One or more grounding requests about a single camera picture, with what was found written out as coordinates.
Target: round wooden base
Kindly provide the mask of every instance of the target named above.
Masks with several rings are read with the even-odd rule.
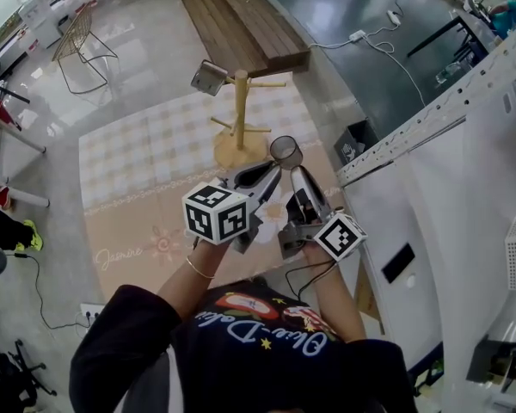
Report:
[[[267,141],[264,133],[245,133],[241,150],[237,149],[237,136],[230,136],[229,128],[225,128],[214,138],[214,159],[225,169],[260,162],[266,156]]]

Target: rug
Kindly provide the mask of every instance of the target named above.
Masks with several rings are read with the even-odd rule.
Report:
[[[287,82],[285,88],[249,93],[247,122],[270,127],[271,143],[291,135],[303,150],[304,166],[332,207],[343,206],[335,173],[291,73],[256,78]],[[194,93],[117,120],[80,138],[80,184],[89,244],[101,289],[109,299],[123,284],[152,292],[174,273],[193,248],[185,231],[181,197],[198,182],[224,173],[213,158],[212,141],[235,119],[235,88],[215,96]],[[277,241],[292,195],[285,175],[258,211],[264,224],[242,256],[228,251],[213,286],[245,279],[283,264]]]

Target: person's leg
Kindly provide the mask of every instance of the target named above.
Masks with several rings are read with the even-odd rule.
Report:
[[[42,241],[42,237],[40,236],[38,231],[36,231],[36,225],[34,224],[34,222],[32,220],[25,220],[23,222],[23,224],[25,226],[28,226],[33,231],[30,243],[24,244],[24,246],[26,246],[26,247],[30,246],[31,248],[34,248],[35,250],[40,251],[42,249],[42,245],[44,244],[44,242]]]
[[[0,248],[15,250],[18,244],[29,247],[33,243],[34,229],[31,225],[24,225],[13,220],[8,214],[0,211]]]

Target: glass cup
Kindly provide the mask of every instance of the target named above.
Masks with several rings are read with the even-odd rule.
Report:
[[[279,136],[269,147],[269,153],[283,170],[292,170],[304,160],[304,155],[292,136]]]

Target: person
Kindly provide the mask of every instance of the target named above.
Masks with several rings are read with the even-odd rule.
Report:
[[[496,33],[504,40],[516,28],[516,0],[498,4],[489,11]]]
[[[157,294],[121,286],[71,361],[76,413],[416,412],[402,350],[368,340],[330,256],[304,246],[321,316],[259,282],[208,289],[229,244],[200,241]]]
[[[0,210],[0,248],[16,251],[33,248],[40,251],[43,244],[42,237],[32,220],[17,222]]]

